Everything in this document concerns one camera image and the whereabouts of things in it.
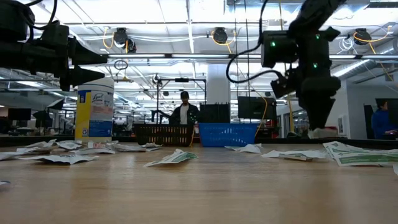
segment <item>ceiling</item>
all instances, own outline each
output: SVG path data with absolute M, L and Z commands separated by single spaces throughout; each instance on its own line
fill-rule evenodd
M 283 29 L 288 29 L 289 24 L 297 16 L 303 1 L 282 0 Z M 70 33 L 87 48 L 98 54 L 123 54 L 124 50 L 113 44 L 112 33 L 118 27 L 125 27 L 129 37 L 137 46 L 137 54 L 235 54 L 257 44 L 258 19 L 261 8 L 261 0 L 247 0 L 246 13 L 244 1 L 236 0 L 236 12 L 233 0 L 59 0 L 55 15 L 63 24 L 70 28 Z M 53 8 L 53 0 L 44 0 L 41 4 L 32 6 L 37 26 L 45 25 L 49 19 L 49 13 Z M 279 1 L 269 1 L 263 14 L 265 30 L 280 30 Z M 397 34 L 398 8 L 378 8 L 375 1 L 348 0 L 347 4 L 337 10 L 325 23 L 322 29 L 328 26 L 339 30 L 341 34 L 330 43 L 330 54 L 370 54 L 369 45 L 352 44 L 351 40 L 345 40 L 348 35 L 355 32 L 356 28 L 366 28 L 373 39 L 382 40 L 375 42 L 376 52 L 378 47 L 391 42 Z M 211 38 L 215 27 L 224 27 L 228 35 L 230 50 L 225 45 L 217 45 Z M 35 37 L 40 32 L 35 30 Z M 84 68 L 103 72 L 107 77 L 113 77 L 116 81 L 115 106 L 119 111 L 136 110 L 139 114 L 149 113 L 154 109 L 155 91 L 147 93 L 143 89 L 154 89 L 152 77 L 158 74 L 160 78 L 203 78 L 208 75 L 208 64 L 227 63 L 227 60 L 196 60 L 196 59 L 129 59 L 126 60 L 129 67 L 126 70 L 116 70 L 113 67 L 115 59 L 110 59 L 107 65 L 84 66 Z M 334 60 L 332 68 L 340 65 L 349 65 L 352 60 Z M 261 68 L 257 61 L 247 63 L 239 61 L 239 72 L 255 74 L 265 69 Z M 283 64 L 277 64 L 274 68 L 284 72 Z M 380 68 L 371 68 L 373 73 L 379 75 L 383 72 Z M 237 74 L 236 66 L 231 67 L 231 73 Z M 51 75 L 39 74 L 40 78 L 52 78 Z M 385 84 L 384 76 L 370 78 L 361 83 L 355 83 L 360 79 L 371 76 L 369 72 L 356 74 L 349 77 L 348 81 L 356 85 L 391 85 Z M 270 82 L 275 80 L 273 74 L 264 75 L 255 79 L 251 85 L 261 90 L 264 94 L 270 90 Z M 12 89 L 20 88 L 57 88 L 56 82 L 43 83 L 41 86 L 27 86 L 21 83 L 13 83 Z M 164 89 L 171 89 L 169 96 L 162 96 L 162 107 L 166 112 L 171 112 L 175 105 L 178 106 L 179 90 L 191 90 L 192 103 L 199 104 L 204 99 L 204 87 L 202 83 L 175 83 L 170 82 Z M 247 85 L 240 85 L 240 89 L 247 89 Z M 65 96 L 76 98 L 76 93 L 56 92 Z M 236 92 L 231 92 L 231 99 L 236 99 Z

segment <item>overhead pipe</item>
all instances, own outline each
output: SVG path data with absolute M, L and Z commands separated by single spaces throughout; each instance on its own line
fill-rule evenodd
M 376 48 L 377 55 L 396 55 L 398 54 L 398 45 L 397 45 L 398 38 L 394 38 L 391 41 L 388 41 L 381 46 Z M 367 51 L 365 54 L 373 54 L 372 50 Z M 346 65 L 339 65 L 333 69 L 331 69 L 330 74 L 336 77 L 339 77 L 342 80 L 347 78 L 351 78 L 359 73 L 366 72 L 368 69 L 374 69 L 378 63 L 371 59 L 366 60 L 359 60 L 357 62 L 346 64 Z

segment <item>table surface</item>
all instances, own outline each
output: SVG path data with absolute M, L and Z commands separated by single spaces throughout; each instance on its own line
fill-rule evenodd
M 175 147 L 58 166 L 0 161 L 1 223 L 397 223 L 391 167 L 180 148 L 199 159 L 146 167 Z M 322 145 L 264 145 L 271 150 Z M 0 151 L 15 151 L 0 148 Z

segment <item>man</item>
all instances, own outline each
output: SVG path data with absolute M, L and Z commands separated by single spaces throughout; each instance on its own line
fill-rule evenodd
M 197 114 L 199 112 L 196 106 L 190 104 L 189 94 L 187 91 L 181 92 L 182 104 L 176 108 L 171 115 L 170 121 L 174 124 L 190 124 L 194 125 L 197 120 Z
M 379 100 L 377 103 L 377 111 L 372 115 L 372 129 L 376 139 L 386 139 L 386 134 L 397 134 L 398 127 L 391 124 L 388 115 L 387 100 Z

